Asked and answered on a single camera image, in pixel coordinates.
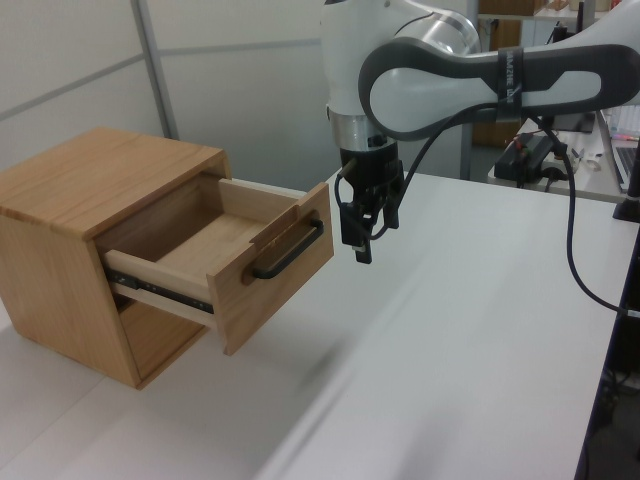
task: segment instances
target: open drawer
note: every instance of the open drawer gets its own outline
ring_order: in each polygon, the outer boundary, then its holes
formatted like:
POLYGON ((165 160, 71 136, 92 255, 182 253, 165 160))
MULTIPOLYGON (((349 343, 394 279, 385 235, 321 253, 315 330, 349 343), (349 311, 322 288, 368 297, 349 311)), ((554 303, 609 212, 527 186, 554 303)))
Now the open drawer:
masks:
POLYGON ((216 328, 231 355, 333 255, 328 187, 200 173, 95 243, 114 294, 216 328))

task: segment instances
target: white tabletop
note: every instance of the white tabletop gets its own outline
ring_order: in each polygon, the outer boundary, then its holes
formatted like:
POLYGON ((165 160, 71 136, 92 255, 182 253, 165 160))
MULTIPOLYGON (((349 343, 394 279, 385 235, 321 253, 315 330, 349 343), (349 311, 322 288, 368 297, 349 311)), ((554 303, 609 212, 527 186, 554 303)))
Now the white tabletop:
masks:
MULTIPOLYGON (((573 479, 615 315, 571 278, 567 199, 422 177, 404 207, 378 252, 423 246, 406 294, 257 479, 573 479)), ((612 210, 578 201, 575 247, 617 302, 637 226, 612 210)))
MULTIPOLYGON (((537 131, 536 124, 527 120, 518 133, 537 131)), ((558 138, 566 143, 569 148, 578 153, 583 153, 583 158, 575 172, 576 192, 578 197, 600 200, 603 202, 620 203, 624 194, 614 171, 611 148, 604 145, 603 134, 609 135, 602 114, 598 112, 591 133, 559 132, 558 138)), ((515 187, 516 182, 497 178, 495 167, 487 174, 487 183, 515 187)), ((547 185, 547 179, 542 178, 535 183, 527 183, 524 188, 543 192, 547 185)), ((557 181, 551 184, 549 192, 561 195, 569 195, 569 182, 557 181)))
MULTIPOLYGON (((617 301, 637 226, 578 207, 578 267, 617 301)), ((22 339, 3 312, 0 479, 248 479, 285 438, 269 468, 289 461, 327 406, 286 478, 570 478, 614 316, 574 285, 565 218, 564 197, 418 175, 372 265, 336 240, 238 354, 208 333, 141 392, 22 339)))

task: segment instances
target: wooden panel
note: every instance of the wooden panel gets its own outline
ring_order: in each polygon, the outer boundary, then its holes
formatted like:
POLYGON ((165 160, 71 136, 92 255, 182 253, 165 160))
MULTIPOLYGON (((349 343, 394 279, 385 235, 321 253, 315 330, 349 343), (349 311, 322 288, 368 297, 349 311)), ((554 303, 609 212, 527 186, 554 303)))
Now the wooden panel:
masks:
POLYGON ((140 382, 93 244, 0 217, 0 272, 21 335, 128 385, 140 382))
POLYGON ((253 243, 238 251, 230 263, 207 275, 214 318, 228 355, 235 353, 333 255, 328 186, 319 185, 296 205, 301 218, 317 211, 325 232, 280 275, 249 285, 243 283, 245 270, 260 253, 253 243))
POLYGON ((230 176, 222 150, 97 128, 3 172, 0 213, 92 238, 204 169, 230 176))
POLYGON ((206 303, 211 302, 211 294, 204 274, 196 277, 184 273, 182 270, 169 268, 143 258, 118 252, 117 250, 110 250, 105 253, 102 256, 102 263, 111 270, 132 275, 159 287, 173 290, 206 303))
POLYGON ((134 303, 120 314, 143 382, 168 360, 177 358, 185 345, 207 329, 156 308, 134 303))
POLYGON ((184 343, 178 350, 173 352, 173 354, 171 356, 167 357, 167 359, 164 362, 162 362, 153 372, 151 372, 151 374, 148 377, 146 377, 142 381, 142 383, 139 383, 136 388, 138 390, 142 390, 144 387, 146 387, 158 375, 160 375, 164 371, 165 368, 167 368, 169 365, 171 365, 173 362, 175 362, 180 357, 180 355, 182 355, 184 352, 189 350, 189 348, 191 348, 191 345, 196 343, 198 341, 198 339, 200 337, 202 337, 208 331, 209 331, 208 328, 200 326, 200 330, 198 330, 193 337, 191 337, 186 343, 184 343))
MULTIPOLYGON (((521 29, 522 23, 519 21, 500 20, 497 27, 492 27, 491 50, 520 45, 521 29)), ((473 144, 505 148, 513 140, 521 126, 522 122, 520 121, 476 123, 473 126, 473 144)))
POLYGON ((184 303, 176 302, 170 298, 156 295, 153 292, 142 289, 133 289, 125 287, 117 283, 112 283, 111 288, 114 293, 124 295, 125 297, 136 300, 137 302, 144 303, 150 307, 155 307, 158 310, 162 310, 173 315, 177 315, 186 320, 199 323, 209 328, 217 328, 213 314, 192 308, 184 303))
POLYGON ((270 190, 262 185, 240 185, 233 180, 200 176, 202 191, 211 205, 226 213, 269 223, 300 199, 301 195, 270 190))
POLYGON ((157 263, 204 279, 207 272, 228 263, 265 225, 224 213, 157 263))
POLYGON ((533 16, 548 0, 479 0, 478 13, 495 15, 533 16))
POLYGON ((204 205, 200 186, 187 182, 95 239, 101 252, 119 250, 156 261, 211 223, 219 209, 204 205))

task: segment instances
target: white wall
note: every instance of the white wall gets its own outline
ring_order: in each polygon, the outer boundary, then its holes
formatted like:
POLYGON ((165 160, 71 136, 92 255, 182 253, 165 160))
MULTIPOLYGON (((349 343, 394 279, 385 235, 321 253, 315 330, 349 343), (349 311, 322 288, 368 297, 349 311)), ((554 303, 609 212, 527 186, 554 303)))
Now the white wall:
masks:
MULTIPOLYGON (((339 168, 325 112, 323 1, 143 3, 180 139, 222 147, 235 177, 274 185, 309 189, 339 168)), ((447 132, 421 171, 458 177, 461 143, 460 128, 447 132)), ((419 147, 401 145, 407 165, 419 147)))
POLYGON ((545 20, 525 20, 522 22, 520 45, 522 47, 545 45, 553 33, 555 25, 555 22, 545 20))
POLYGON ((162 135, 129 0, 0 0, 0 72, 0 168, 98 125, 162 135))

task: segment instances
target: wooden nightstand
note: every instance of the wooden nightstand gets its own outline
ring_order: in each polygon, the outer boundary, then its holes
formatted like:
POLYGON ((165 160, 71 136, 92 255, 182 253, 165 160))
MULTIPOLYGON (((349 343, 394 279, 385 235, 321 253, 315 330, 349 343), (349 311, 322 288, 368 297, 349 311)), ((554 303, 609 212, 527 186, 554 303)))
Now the wooden nightstand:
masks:
POLYGON ((326 184, 239 184, 216 148, 99 128, 0 173, 14 327, 137 388, 207 327, 233 354, 332 255, 326 184))

